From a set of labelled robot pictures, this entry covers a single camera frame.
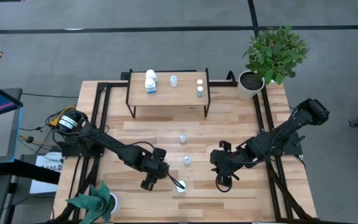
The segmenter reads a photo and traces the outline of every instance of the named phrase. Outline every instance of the paper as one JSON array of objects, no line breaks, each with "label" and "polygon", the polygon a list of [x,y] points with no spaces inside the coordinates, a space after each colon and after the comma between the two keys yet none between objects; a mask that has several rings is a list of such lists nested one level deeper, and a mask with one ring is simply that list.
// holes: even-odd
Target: paper
[{"label": "paper", "polygon": [[[61,158],[62,158],[61,152],[48,152],[44,156],[37,156],[35,165],[50,170],[54,170],[57,172],[62,172],[63,164],[60,162]],[[56,191],[57,191],[56,184],[49,184],[37,180],[32,180],[31,182],[30,194],[39,194],[39,193],[56,192]]]}]

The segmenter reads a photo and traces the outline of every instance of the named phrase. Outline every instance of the potted plant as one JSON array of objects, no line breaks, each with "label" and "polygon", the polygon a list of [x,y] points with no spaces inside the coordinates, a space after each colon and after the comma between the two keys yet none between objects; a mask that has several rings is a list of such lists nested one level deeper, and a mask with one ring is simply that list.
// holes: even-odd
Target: potted plant
[{"label": "potted plant", "polygon": [[281,84],[285,77],[295,77],[292,71],[306,58],[309,48],[299,35],[291,33],[291,26],[277,30],[262,30],[258,37],[250,37],[252,44],[242,56],[249,55],[248,71],[239,77],[239,98],[250,100],[264,85],[274,81]]},{"label": "potted plant", "polygon": [[88,213],[80,224],[92,223],[99,217],[102,217],[108,223],[111,215],[117,213],[119,208],[118,197],[110,192],[104,182],[102,182],[98,190],[91,185],[91,195],[79,194],[79,196],[66,201],[78,208],[87,209]]}]

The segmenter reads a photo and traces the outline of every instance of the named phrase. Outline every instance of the wooden shelf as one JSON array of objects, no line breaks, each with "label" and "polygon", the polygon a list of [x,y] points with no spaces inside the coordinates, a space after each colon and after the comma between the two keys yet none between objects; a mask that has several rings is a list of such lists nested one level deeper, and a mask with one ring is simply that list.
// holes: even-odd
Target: wooden shelf
[{"label": "wooden shelf", "polygon": [[[210,104],[207,72],[156,72],[157,92],[148,94],[144,72],[131,73],[127,89],[127,106],[135,118],[136,106],[204,106]],[[176,75],[178,85],[172,87],[171,75]],[[197,80],[202,80],[203,95],[197,96]]]}]

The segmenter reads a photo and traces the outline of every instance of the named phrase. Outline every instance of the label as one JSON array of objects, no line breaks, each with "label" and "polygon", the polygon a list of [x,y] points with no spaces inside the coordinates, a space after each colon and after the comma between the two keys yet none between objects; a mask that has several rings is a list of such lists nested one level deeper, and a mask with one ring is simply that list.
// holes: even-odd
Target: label
[{"label": "label", "polygon": [[69,122],[64,121],[64,120],[62,120],[62,119],[60,119],[59,124],[62,124],[62,125],[64,125],[64,126],[68,127],[69,129],[73,129],[73,128],[74,128],[73,125],[71,125]]},{"label": "label", "polygon": [[77,126],[77,124],[78,124],[77,122],[75,122],[75,120],[69,118],[69,117],[66,116],[66,115],[63,115],[63,116],[62,116],[62,119],[65,120],[65,121],[67,121],[67,122],[69,122],[70,124],[72,124],[72,125],[74,125],[74,126]]}]

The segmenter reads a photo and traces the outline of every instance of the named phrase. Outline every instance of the flower pot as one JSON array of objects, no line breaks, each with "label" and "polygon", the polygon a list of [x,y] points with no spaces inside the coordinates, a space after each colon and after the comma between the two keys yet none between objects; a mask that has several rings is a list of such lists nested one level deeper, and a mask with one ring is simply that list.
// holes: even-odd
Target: flower pot
[{"label": "flower pot", "polygon": [[116,204],[114,205],[114,208],[111,210],[111,214],[115,215],[119,211],[119,207],[121,206],[121,199],[118,197],[118,195],[115,195],[110,192],[110,198],[112,198]]},{"label": "flower pot", "polygon": [[244,71],[239,76],[239,81],[237,85],[237,92],[240,100],[250,100],[254,97],[264,86],[265,80],[259,80],[258,78],[245,77],[246,75],[253,75],[254,72],[250,70]]}]

